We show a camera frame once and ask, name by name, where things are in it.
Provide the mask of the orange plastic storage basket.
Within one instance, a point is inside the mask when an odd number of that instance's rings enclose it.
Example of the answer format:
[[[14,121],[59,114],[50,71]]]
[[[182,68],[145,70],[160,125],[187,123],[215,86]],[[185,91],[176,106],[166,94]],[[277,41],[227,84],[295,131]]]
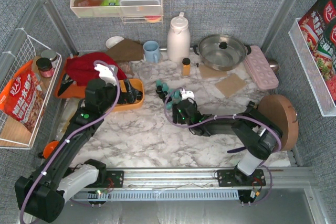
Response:
[[[140,79],[135,79],[135,78],[128,79],[128,80],[130,81],[130,85],[133,88],[142,92],[141,99],[139,100],[136,99],[133,104],[117,104],[114,107],[113,112],[138,109],[142,106],[144,102],[144,86],[143,86],[142,81]]]

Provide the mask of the red cloth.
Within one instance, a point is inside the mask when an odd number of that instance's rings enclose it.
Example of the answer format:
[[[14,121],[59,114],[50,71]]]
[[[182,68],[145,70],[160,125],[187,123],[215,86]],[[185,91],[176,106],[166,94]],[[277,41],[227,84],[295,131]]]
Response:
[[[99,78],[99,72],[94,67],[96,60],[118,67],[117,63],[104,52],[92,52],[81,57],[68,59],[65,72],[77,86],[86,87],[90,80]]]

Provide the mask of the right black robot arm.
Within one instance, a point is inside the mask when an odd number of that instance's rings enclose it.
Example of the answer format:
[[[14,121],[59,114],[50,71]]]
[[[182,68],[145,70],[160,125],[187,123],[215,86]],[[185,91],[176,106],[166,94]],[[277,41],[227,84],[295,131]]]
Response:
[[[251,105],[243,113],[233,115],[201,114],[196,102],[188,98],[172,105],[171,123],[197,136],[237,136],[243,147],[236,152],[246,153],[234,168],[236,177],[250,177],[273,152],[282,148],[282,130]]]

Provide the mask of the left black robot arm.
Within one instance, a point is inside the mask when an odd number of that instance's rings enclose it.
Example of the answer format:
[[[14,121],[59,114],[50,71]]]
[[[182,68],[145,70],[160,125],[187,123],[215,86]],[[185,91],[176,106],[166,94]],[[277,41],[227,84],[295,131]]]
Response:
[[[79,106],[70,119],[63,138],[41,166],[28,178],[21,176],[16,181],[21,223],[25,213],[51,223],[76,193],[89,185],[105,182],[105,164],[92,159],[69,175],[66,171],[110,112],[142,106],[144,87],[139,79],[125,79],[116,86],[94,79],[86,86],[83,101],[84,105]]]

